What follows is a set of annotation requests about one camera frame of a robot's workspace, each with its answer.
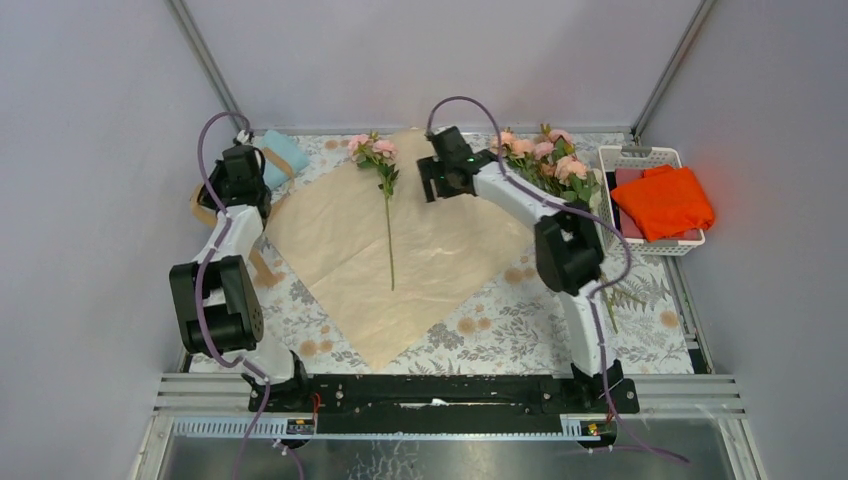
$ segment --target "gray wall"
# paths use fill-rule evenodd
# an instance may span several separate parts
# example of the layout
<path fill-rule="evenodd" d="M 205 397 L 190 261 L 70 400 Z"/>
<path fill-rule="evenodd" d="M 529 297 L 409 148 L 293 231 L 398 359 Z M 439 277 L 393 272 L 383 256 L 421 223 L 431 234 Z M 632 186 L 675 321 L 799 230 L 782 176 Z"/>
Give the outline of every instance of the gray wall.
<path fill-rule="evenodd" d="M 684 259 L 771 478 L 843 478 L 848 3 L 720 1 L 646 144 L 678 148 L 718 220 Z"/>
<path fill-rule="evenodd" d="M 627 126 L 698 0 L 190 0 L 260 127 L 423 127 L 470 95 L 505 125 Z M 489 128 L 470 105 L 438 119 Z"/>
<path fill-rule="evenodd" d="M 218 109 L 162 1 L 2 2 L 0 478 L 128 473 L 177 362 L 168 269 L 208 235 L 187 200 Z"/>

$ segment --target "beige paper sheet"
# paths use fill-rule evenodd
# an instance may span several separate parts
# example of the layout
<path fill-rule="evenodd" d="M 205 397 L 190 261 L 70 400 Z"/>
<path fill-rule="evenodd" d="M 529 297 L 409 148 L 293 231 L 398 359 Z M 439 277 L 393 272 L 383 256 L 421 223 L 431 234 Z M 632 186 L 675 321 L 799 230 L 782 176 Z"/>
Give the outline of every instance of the beige paper sheet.
<path fill-rule="evenodd" d="M 423 130 L 389 137 L 400 170 L 390 203 L 391 290 L 383 196 L 373 170 L 346 163 L 294 193 L 265 233 L 374 371 L 403 352 L 532 240 L 500 208 L 471 195 L 426 203 L 416 160 Z"/>

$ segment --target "floral pattern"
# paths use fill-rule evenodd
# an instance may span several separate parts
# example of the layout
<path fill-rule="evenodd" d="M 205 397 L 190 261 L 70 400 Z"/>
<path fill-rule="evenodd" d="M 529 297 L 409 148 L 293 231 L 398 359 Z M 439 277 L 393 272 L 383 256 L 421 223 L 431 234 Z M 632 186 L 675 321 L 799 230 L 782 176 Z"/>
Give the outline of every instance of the floral pattern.
<path fill-rule="evenodd" d="M 294 182 L 273 192 L 277 201 L 338 167 L 347 159 L 350 136 L 297 136 L 311 163 Z M 471 134 L 469 144 L 487 148 L 491 136 Z M 599 145 L 628 143 L 624 134 L 575 134 L 580 160 L 598 167 Z M 262 238 L 259 251 L 281 278 L 273 287 L 256 286 L 265 316 L 265 335 L 297 352 L 310 373 L 374 373 L 297 279 L 277 250 Z M 603 269 L 613 278 L 623 258 L 607 255 Z M 253 266 L 248 263 L 251 273 Z M 636 255 L 630 275 L 615 298 L 619 334 L 610 345 L 626 373 L 692 373 L 674 299 L 662 262 Z M 539 279 L 533 248 L 486 283 L 444 321 L 437 323 L 380 373 L 396 374 L 548 374 L 570 372 L 568 328 L 562 307 Z M 223 369 L 203 355 L 192 359 L 193 372 Z"/>

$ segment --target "white basket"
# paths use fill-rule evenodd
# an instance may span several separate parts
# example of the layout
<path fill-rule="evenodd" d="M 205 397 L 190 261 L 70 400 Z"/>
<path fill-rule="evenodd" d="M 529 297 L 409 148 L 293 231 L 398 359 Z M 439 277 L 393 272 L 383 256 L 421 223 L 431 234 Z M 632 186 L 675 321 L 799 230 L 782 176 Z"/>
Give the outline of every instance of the white basket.
<path fill-rule="evenodd" d="M 658 147 L 621 147 L 609 146 L 599 147 L 598 157 L 601 161 L 601 170 L 614 172 L 616 168 L 647 169 L 661 165 L 671 165 L 681 168 L 680 155 L 673 148 Z M 598 216 L 610 224 L 614 224 L 612 216 L 612 200 L 610 200 L 609 185 L 604 179 L 604 188 L 601 190 L 603 197 L 598 206 Z M 642 238 L 627 238 L 627 244 L 633 253 L 643 255 L 667 255 L 680 256 L 687 254 L 693 248 L 704 244 L 704 231 L 698 230 L 698 240 L 657 240 L 648 242 Z M 608 252 L 622 251 L 621 242 L 606 228 L 601 228 L 601 237 L 604 250 Z"/>

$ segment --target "blue cloth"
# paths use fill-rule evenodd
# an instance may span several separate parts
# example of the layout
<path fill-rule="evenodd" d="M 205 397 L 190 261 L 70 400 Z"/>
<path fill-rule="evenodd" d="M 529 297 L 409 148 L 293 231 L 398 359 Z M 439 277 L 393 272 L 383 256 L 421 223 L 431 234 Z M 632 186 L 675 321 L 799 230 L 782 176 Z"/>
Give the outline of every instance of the blue cloth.
<path fill-rule="evenodd" d="M 292 140 L 292 138 L 288 135 L 268 130 L 262 138 L 253 144 L 253 146 L 260 150 L 263 148 L 270 149 L 280 158 L 285 160 L 286 163 L 292 167 L 292 171 L 294 171 L 295 174 L 309 165 L 309 157 L 297 148 L 294 140 Z M 285 183 L 289 179 L 289 176 L 286 175 L 286 172 L 280 170 L 271 162 L 267 162 L 265 164 L 265 175 L 263 175 L 262 178 L 265 180 L 265 184 L 268 185 L 268 188 L 274 190 Z"/>

